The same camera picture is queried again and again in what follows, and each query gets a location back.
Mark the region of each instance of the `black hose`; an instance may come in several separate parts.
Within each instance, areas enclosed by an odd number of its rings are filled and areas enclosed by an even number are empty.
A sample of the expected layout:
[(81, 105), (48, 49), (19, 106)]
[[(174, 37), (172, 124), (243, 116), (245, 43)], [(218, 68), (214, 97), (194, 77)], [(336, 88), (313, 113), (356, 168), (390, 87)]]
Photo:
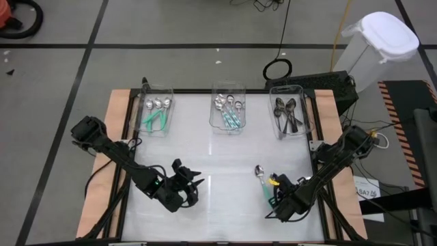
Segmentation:
[(14, 2), (16, 3), (24, 3), (27, 5), (30, 5), (31, 7), (33, 7), (35, 9), (36, 12), (36, 18), (35, 18), (35, 22), (33, 23), (33, 25), (28, 28), (25, 31), (22, 31), (20, 33), (4, 33), (4, 32), (0, 32), (0, 38), (6, 38), (6, 39), (22, 39), (22, 38), (27, 38), (29, 36), (34, 35), (35, 33), (37, 33), (42, 25), (42, 20), (44, 19), (44, 14), (42, 12), (41, 7), (33, 0), (14, 0)]

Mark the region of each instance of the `white lid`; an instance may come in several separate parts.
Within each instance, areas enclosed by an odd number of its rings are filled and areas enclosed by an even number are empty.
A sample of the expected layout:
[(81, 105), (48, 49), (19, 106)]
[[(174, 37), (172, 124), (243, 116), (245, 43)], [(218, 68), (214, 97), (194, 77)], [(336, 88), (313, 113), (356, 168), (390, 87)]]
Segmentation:
[(368, 43), (386, 59), (414, 55), (419, 46), (416, 35), (398, 18), (386, 12), (374, 12), (361, 20), (361, 30)]

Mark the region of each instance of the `white plastic container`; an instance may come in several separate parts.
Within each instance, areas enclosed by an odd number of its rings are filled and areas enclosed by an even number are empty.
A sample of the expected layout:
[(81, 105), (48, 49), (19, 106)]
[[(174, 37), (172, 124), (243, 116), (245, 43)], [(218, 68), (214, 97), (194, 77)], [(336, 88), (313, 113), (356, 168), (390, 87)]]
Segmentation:
[(396, 62), (409, 60), (419, 46), (416, 35), (398, 18), (386, 12), (374, 12), (346, 27), (343, 37), (352, 36), (334, 71), (352, 75), (356, 91), (375, 83)]

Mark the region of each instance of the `yellow object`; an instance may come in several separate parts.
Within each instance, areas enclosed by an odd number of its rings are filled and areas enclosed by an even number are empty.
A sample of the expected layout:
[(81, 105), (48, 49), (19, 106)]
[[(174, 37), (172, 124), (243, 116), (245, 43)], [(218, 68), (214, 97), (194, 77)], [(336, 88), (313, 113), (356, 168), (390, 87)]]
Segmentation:
[(279, 185), (279, 182), (274, 181), (272, 178), (269, 178), (269, 179), (268, 179), (268, 182), (269, 182), (271, 185), (274, 185), (274, 186), (278, 186), (278, 185)]
[(334, 39), (333, 52), (330, 56), (330, 68), (329, 68), (330, 72), (332, 72), (334, 69), (335, 48), (337, 47), (337, 42), (339, 40), (341, 30), (343, 29), (343, 24), (346, 20), (346, 17), (348, 16), (349, 7), (350, 7), (351, 2), (352, 2), (352, 0), (348, 0), (348, 3), (346, 4), (346, 9), (344, 10), (343, 18), (341, 19), (341, 22), (340, 22), (339, 31), (337, 32), (337, 35), (335, 36), (335, 39)]

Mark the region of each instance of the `white table surface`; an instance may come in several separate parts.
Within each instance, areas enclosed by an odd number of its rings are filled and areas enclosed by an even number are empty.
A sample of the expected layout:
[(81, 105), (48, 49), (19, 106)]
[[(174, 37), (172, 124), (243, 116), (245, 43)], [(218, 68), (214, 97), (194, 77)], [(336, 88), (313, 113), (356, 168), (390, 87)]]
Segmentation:
[(254, 167), (286, 174), (292, 182), (312, 175), (307, 137), (280, 141), (273, 133), (268, 94), (246, 95), (246, 126), (239, 135), (217, 135), (209, 125), (209, 94), (176, 94), (166, 137), (141, 133), (136, 162), (162, 165), (167, 175), (181, 159), (202, 172), (199, 201), (170, 213), (131, 184), (123, 241), (323, 241), (317, 204), (297, 223), (264, 219), (271, 211)]

